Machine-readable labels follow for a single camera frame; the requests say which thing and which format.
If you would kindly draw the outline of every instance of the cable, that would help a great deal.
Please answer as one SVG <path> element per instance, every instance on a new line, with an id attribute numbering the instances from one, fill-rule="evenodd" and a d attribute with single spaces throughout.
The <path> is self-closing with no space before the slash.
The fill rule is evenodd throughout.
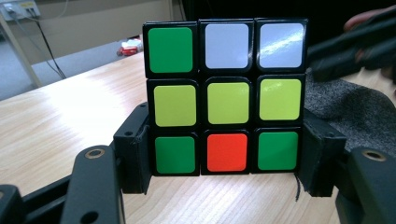
<path id="1" fill-rule="evenodd" d="M 27 20 L 31 20 L 31 21 L 49 21 L 49 20 L 58 19 L 58 18 L 61 18 L 64 15 L 64 13 L 66 13 L 68 4 L 69 4 L 69 0 L 65 0 L 64 1 L 64 10 L 61 12 L 61 14 L 59 14 L 58 16 L 56 16 L 54 18 L 49 18 L 49 19 L 45 19 L 45 20 L 32 19 L 32 18 L 29 18 L 29 17 L 24 17 L 24 18 L 27 19 Z"/>
<path id="2" fill-rule="evenodd" d="M 33 17 L 33 18 L 37 18 L 37 15 L 35 14 L 35 10 L 32 8 L 28 8 L 26 9 L 26 11 Z M 64 75 L 64 72 L 62 71 L 62 69 L 59 67 L 59 65 L 56 63 L 55 58 L 53 57 L 52 54 L 52 50 L 50 48 L 50 44 L 46 38 L 46 36 L 44 35 L 43 29 L 41 29 L 41 25 L 39 21 L 35 21 L 35 24 L 37 25 L 38 29 L 40 30 L 41 35 L 43 36 L 44 42 L 46 43 L 47 49 L 49 50 L 49 54 L 53 60 L 53 62 L 55 63 L 56 68 L 58 69 L 58 74 L 61 76 L 61 78 L 65 79 L 66 76 Z"/>
<path id="3" fill-rule="evenodd" d="M 22 30 L 22 32 L 28 37 L 28 39 L 30 40 L 30 42 L 32 42 L 32 44 L 38 49 L 38 51 L 41 53 L 41 55 L 43 56 L 44 59 L 47 58 L 46 54 L 43 52 L 43 50 L 35 43 L 35 41 L 32 39 L 32 37 L 30 37 L 29 33 L 23 28 L 23 26 L 21 25 L 20 21 L 18 20 L 17 16 L 16 16 L 16 12 L 15 11 L 9 11 L 8 12 L 9 16 L 17 23 L 18 27 Z M 45 61 L 47 63 L 47 65 L 55 72 L 57 73 L 60 77 L 63 77 L 54 67 L 52 67 L 52 65 L 46 60 Z"/>

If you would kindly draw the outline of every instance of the wooden table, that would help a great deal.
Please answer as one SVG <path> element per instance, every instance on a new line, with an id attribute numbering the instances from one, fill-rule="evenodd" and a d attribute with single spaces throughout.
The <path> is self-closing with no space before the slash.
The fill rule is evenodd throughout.
<path id="1" fill-rule="evenodd" d="M 143 53 L 0 102 L 0 184 L 22 196 L 70 175 L 77 154 L 108 145 L 147 101 Z M 124 195 L 127 223 L 339 223 L 334 199 L 303 192 L 293 174 L 152 177 Z"/>

